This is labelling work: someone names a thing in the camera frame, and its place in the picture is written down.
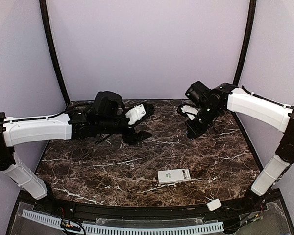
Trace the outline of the white remote control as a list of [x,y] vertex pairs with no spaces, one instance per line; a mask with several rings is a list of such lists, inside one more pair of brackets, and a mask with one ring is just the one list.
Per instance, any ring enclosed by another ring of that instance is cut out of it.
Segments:
[[189,179],[183,179],[182,174],[183,169],[174,169],[174,170],[164,170],[158,171],[158,182],[160,184],[168,184],[168,183],[175,183],[175,182],[182,182]]

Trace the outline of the white battery cover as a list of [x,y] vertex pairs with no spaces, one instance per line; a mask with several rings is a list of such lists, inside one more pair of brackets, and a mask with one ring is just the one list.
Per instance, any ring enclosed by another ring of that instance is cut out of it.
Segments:
[[209,211],[214,211],[222,206],[222,203],[219,199],[211,200],[206,204]]

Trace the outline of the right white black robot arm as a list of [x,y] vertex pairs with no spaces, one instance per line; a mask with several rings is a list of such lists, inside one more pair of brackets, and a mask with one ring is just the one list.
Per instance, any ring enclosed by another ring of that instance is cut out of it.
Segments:
[[264,146],[256,140],[256,131],[261,128],[267,132],[261,134],[263,141],[269,141],[268,150],[256,149],[256,156],[261,157],[262,169],[251,183],[240,202],[244,212],[251,212],[258,207],[268,190],[279,181],[294,164],[294,105],[270,100],[244,86],[222,83],[215,88],[208,88],[198,81],[190,85],[185,96],[192,102],[189,107],[181,107],[186,121],[187,136],[195,139],[205,134],[216,119],[226,111],[237,115],[246,129],[246,140],[253,147]]

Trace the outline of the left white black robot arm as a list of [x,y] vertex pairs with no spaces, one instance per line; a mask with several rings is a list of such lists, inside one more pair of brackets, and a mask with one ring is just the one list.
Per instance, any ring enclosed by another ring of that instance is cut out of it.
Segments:
[[123,142],[135,145],[152,136],[135,131],[135,126],[154,114],[152,104],[142,102],[127,108],[114,92],[98,92],[91,103],[81,103],[50,116],[7,117],[0,113],[0,172],[25,189],[48,213],[59,210],[46,182],[38,178],[17,156],[19,144],[48,140],[81,140],[118,134]]

